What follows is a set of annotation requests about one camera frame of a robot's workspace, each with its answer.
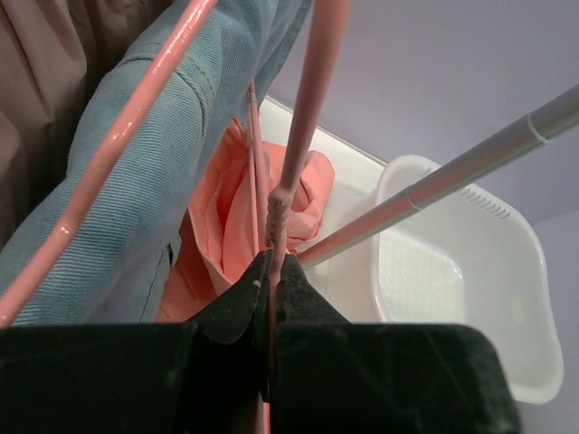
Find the coral pink skirt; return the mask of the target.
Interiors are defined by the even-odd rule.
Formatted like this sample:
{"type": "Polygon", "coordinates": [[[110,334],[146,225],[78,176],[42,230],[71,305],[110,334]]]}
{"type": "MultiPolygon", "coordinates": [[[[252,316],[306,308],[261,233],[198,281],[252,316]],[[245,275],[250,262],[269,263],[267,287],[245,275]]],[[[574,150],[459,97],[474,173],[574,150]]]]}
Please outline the coral pink skirt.
{"type": "MultiPolygon", "coordinates": [[[[197,185],[182,221],[181,247],[169,272],[157,321],[181,322],[226,291],[247,269],[263,237],[254,233],[249,149],[234,120],[197,185]]],[[[317,238],[335,179],[329,159],[308,153],[287,226],[287,251],[317,238]]]]}

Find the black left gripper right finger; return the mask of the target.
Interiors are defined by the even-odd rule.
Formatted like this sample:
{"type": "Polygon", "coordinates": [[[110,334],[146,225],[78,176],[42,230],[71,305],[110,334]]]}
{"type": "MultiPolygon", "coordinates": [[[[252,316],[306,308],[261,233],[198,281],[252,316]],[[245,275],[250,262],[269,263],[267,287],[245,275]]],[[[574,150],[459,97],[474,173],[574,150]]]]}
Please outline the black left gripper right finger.
{"type": "Polygon", "coordinates": [[[275,433],[518,433],[498,354],[458,324],[354,324],[294,256],[277,295],[275,433]]]}

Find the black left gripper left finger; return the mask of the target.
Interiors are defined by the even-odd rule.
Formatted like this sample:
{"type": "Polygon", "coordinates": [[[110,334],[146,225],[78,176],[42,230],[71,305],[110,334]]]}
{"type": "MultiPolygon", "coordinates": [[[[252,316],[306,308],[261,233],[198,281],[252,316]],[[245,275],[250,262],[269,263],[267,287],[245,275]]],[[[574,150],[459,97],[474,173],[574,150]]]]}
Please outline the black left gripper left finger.
{"type": "Polygon", "coordinates": [[[270,255],[180,323],[1,334],[4,433],[264,433],[270,255]]]}

